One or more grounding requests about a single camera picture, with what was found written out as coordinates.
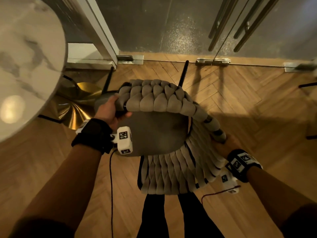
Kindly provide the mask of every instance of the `round table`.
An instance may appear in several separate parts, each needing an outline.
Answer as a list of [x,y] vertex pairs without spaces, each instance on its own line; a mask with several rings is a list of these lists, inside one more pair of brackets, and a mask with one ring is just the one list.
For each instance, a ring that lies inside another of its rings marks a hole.
[[0,141],[39,115],[54,95],[67,43],[41,0],[0,0]]

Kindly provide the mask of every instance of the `right hand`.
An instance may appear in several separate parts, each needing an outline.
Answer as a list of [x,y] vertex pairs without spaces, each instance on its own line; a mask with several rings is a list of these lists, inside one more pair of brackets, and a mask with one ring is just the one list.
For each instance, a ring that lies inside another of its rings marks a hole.
[[224,158],[227,158],[231,151],[242,149],[240,141],[231,134],[227,134],[227,139],[224,144],[215,141],[213,138],[211,138],[211,142],[218,153]]

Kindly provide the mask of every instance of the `forearm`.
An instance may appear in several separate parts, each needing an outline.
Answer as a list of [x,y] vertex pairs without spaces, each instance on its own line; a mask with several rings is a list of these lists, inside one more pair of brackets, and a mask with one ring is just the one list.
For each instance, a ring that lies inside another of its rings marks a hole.
[[101,152],[75,145],[57,172],[35,196],[22,215],[65,223],[77,229],[87,208]]
[[247,177],[264,208],[278,227],[281,227],[282,223],[300,207],[314,203],[258,167],[251,167]]

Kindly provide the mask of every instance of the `black pants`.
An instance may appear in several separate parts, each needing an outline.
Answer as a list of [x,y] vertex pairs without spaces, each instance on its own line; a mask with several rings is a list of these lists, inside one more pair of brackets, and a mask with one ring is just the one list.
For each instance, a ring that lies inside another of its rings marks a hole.
[[[185,238],[224,238],[194,193],[178,195],[178,199],[184,214]],[[164,200],[164,195],[146,196],[137,238],[169,237],[164,214]]]

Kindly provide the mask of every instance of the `white door frame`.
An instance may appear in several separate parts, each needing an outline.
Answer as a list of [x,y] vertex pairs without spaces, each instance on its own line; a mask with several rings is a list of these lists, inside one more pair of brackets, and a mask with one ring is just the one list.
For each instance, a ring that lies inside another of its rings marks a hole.
[[83,32],[92,43],[69,43],[69,68],[116,69],[119,48],[113,39],[96,0],[63,0],[71,12],[74,12],[84,27]]

